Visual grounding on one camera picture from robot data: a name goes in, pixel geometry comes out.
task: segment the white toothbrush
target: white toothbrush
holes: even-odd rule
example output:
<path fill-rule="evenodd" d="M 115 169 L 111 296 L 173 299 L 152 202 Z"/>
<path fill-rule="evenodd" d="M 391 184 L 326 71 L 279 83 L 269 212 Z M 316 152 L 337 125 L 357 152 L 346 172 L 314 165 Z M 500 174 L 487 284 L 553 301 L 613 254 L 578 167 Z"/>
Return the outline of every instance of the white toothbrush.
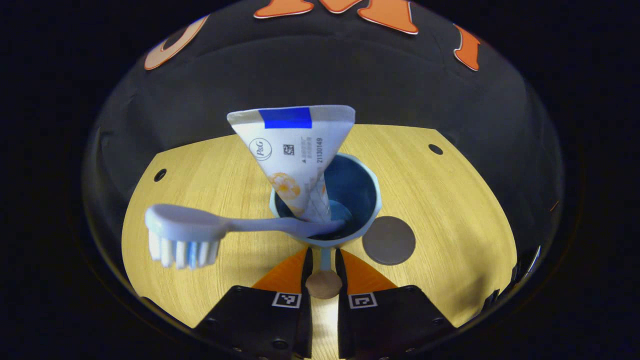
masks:
<path fill-rule="evenodd" d="M 340 229 L 343 220 L 323 224 L 296 218 L 236 219 L 219 217 L 184 206 L 155 204 L 145 213 L 149 252 L 154 261 L 178 269 L 211 265 L 218 257 L 220 240 L 229 231 L 283 231 L 297 238 L 328 234 Z"/>

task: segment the blue cup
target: blue cup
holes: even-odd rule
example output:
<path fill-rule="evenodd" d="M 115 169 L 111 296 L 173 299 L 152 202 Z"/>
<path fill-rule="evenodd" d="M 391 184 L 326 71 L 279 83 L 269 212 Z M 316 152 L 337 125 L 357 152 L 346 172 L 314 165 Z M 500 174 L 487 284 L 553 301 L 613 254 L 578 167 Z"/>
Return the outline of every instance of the blue cup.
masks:
<path fill-rule="evenodd" d="M 376 175 L 355 156 L 338 153 L 324 171 L 324 183 L 332 220 L 347 222 L 335 233 L 298 240 L 316 247 L 336 247 L 364 235 L 382 208 Z M 269 207 L 276 217 L 295 217 L 274 189 Z"/>

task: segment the toothpaste tube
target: toothpaste tube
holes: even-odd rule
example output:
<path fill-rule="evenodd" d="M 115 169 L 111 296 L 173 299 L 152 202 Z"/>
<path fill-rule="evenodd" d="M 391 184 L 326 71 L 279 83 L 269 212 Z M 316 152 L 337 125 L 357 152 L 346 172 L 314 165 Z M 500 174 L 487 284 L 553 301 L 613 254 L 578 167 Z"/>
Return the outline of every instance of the toothpaste tube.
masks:
<path fill-rule="evenodd" d="M 353 127 L 352 107 L 254 109 L 229 113 L 227 120 L 296 217 L 331 220 L 324 170 Z"/>

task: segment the cup rim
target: cup rim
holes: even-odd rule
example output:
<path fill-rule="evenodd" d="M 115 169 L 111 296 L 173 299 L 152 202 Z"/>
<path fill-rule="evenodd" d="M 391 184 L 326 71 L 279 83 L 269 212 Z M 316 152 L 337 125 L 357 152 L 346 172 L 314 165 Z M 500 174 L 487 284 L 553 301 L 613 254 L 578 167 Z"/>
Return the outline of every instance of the cup rim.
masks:
<path fill-rule="evenodd" d="M 296 240 L 305 242 L 309 245 L 313 245 L 315 247 L 321 247 L 321 248 L 327 248 L 327 247 L 339 247 L 340 245 L 343 245 L 351 240 L 357 239 L 362 237 L 370 228 L 371 224 L 373 223 L 373 221 L 376 219 L 376 217 L 378 216 L 378 213 L 380 212 L 380 209 L 382 208 L 382 198 L 380 195 L 380 184 L 378 182 L 378 177 L 376 176 L 376 174 L 371 171 L 371 169 L 369 169 L 369 167 L 367 167 L 367 165 L 364 165 L 364 163 L 362 161 L 360 161 L 360 159 L 356 158 L 353 155 L 350 154 L 344 154 L 342 152 L 338 152 L 336 154 L 336 156 L 342 156 L 343 158 L 347 158 L 351 161 L 353 161 L 354 163 L 358 164 L 360 167 L 362 167 L 363 170 L 365 170 L 367 172 L 367 174 L 369 175 L 369 177 L 371 178 L 371 180 L 373 181 L 373 185 L 376 189 L 376 205 L 373 208 L 373 213 L 371 214 L 371 217 L 368 219 L 368 221 L 361 227 L 359 228 L 358 231 L 356 231 L 355 233 L 349 235 L 349 236 L 345 236 L 343 238 L 339 238 L 339 239 L 335 239 L 335 240 L 315 240 L 315 239 L 310 239 L 310 238 L 299 238 L 299 237 L 295 237 L 295 236 L 291 236 L 293 238 L 295 238 Z M 271 196 L 269 197 L 269 209 L 271 210 L 271 212 L 273 213 L 273 216 L 279 218 L 280 215 L 278 214 L 278 210 L 276 208 L 276 200 L 275 200 L 275 190 L 273 189 L 273 187 L 271 188 Z"/>

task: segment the wooden table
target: wooden table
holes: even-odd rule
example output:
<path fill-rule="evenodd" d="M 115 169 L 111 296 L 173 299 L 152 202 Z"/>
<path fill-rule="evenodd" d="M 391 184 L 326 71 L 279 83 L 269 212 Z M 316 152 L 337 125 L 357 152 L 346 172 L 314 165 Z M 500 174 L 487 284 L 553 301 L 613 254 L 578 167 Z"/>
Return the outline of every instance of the wooden table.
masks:
<path fill-rule="evenodd" d="M 434 153 L 429 144 L 444 153 Z M 420 287 L 457 327 L 480 311 L 491 292 L 509 284 L 516 247 L 507 218 L 475 168 L 438 131 L 357 124 L 340 152 L 356 156 L 378 176 L 378 216 L 401 218 L 416 235 L 413 256 L 400 265 L 375 263 L 360 239 L 344 249 L 396 285 Z M 164 168 L 166 175 L 155 182 Z M 216 263 L 195 271 L 163 268 L 149 256 L 144 214 L 150 205 L 164 202 L 225 217 L 270 218 L 270 190 L 237 135 L 157 154 L 133 193 L 122 231 L 124 265 L 138 295 L 195 327 L 231 286 L 253 285 L 300 251 L 304 245 L 284 233 L 230 233 Z M 337 359 L 337 297 L 312 299 L 312 313 L 313 358 Z"/>

